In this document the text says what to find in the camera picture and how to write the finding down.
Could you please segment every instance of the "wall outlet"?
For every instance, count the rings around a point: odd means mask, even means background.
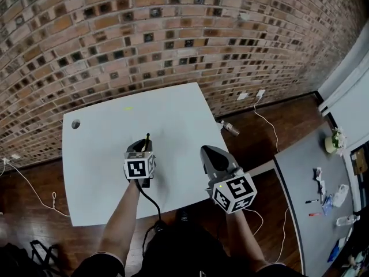
[[[265,92],[265,89],[260,89],[260,90],[258,91],[258,94],[256,95],[256,97],[257,97],[257,98],[262,98],[262,97],[263,97],[263,95],[264,95],[264,92]]]
[[[238,96],[237,100],[242,100],[242,99],[245,99],[246,97],[248,97],[248,92],[242,92]]]

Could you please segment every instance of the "table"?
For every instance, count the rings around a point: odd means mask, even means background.
[[[322,168],[327,194],[334,194],[341,184],[350,185],[343,159],[325,151],[324,138],[330,135],[332,131],[325,123],[278,153],[273,161],[248,172],[254,177],[268,170],[275,170],[290,207],[302,270],[309,277],[321,277],[330,267],[331,263],[327,263],[330,252],[337,240],[345,237],[350,228],[336,227],[336,219],[353,213],[350,192],[343,205],[333,208],[328,216],[309,216],[310,213],[323,212],[320,201],[305,204],[307,200],[320,199],[317,193],[318,183],[313,180],[314,169],[317,167]]]
[[[161,211],[209,197],[200,148],[227,147],[198,84],[138,93],[64,115],[63,170],[73,226],[108,222],[128,186],[123,154],[147,133],[157,167],[145,192]],[[155,214],[155,206],[140,196],[137,218]]]

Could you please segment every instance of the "wooden floor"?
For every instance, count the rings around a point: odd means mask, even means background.
[[[324,122],[317,106],[314,96],[306,96],[263,108],[258,112],[275,125],[279,137],[278,147],[281,151]],[[244,170],[250,170],[271,160],[276,153],[276,139],[270,125],[253,112],[227,118],[227,121],[241,131],[238,137],[232,137],[228,132],[223,132],[223,137],[230,153],[236,157]],[[46,204],[52,205],[51,194],[56,192],[57,208],[68,213],[61,160],[25,169],[22,173]],[[281,249],[287,202],[281,185],[272,171],[255,177],[254,182],[258,195],[250,208],[258,211],[264,218],[264,224],[255,237],[266,258],[275,261]],[[59,257],[68,274],[96,250],[104,226],[72,227],[69,218],[43,207],[31,187],[19,174],[12,172],[1,177],[0,198],[4,211],[4,215],[0,216],[0,245],[11,242],[30,251],[29,242],[34,239],[38,239],[45,246],[59,244]],[[260,218],[253,212],[245,211],[245,214],[252,231],[256,231],[261,223]],[[222,211],[210,200],[191,205],[189,215],[214,236],[217,226],[224,219]],[[163,215],[163,219],[171,222],[174,216],[175,212],[167,212]],[[127,276],[139,271],[142,261],[142,241],[146,230],[154,224],[156,218],[152,216],[137,220],[126,264]],[[281,261],[300,271],[298,243],[289,212],[285,231],[288,241],[285,241]],[[220,240],[227,251],[227,229],[224,224],[220,228]]]

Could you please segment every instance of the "fiducial marker cube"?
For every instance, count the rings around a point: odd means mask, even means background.
[[[149,178],[155,168],[153,152],[127,152],[124,162],[127,179]]]
[[[248,207],[257,194],[253,179],[248,173],[216,183],[213,200],[224,211],[231,214]]]

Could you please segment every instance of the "black shoe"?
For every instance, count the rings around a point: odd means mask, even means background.
[[[189,215],[187,213],[186,208],[180,208],[177,210],[177,213],[175,215],[175,220],[177,222],[188,222],[189,221]]]
[[[164,223],[162,220],[158,220],[155,223],[155,227],[154,227],[155,233],[158,233],[160,231],[163,231],[166,227],[167,227],[167,224],[166,223]]]

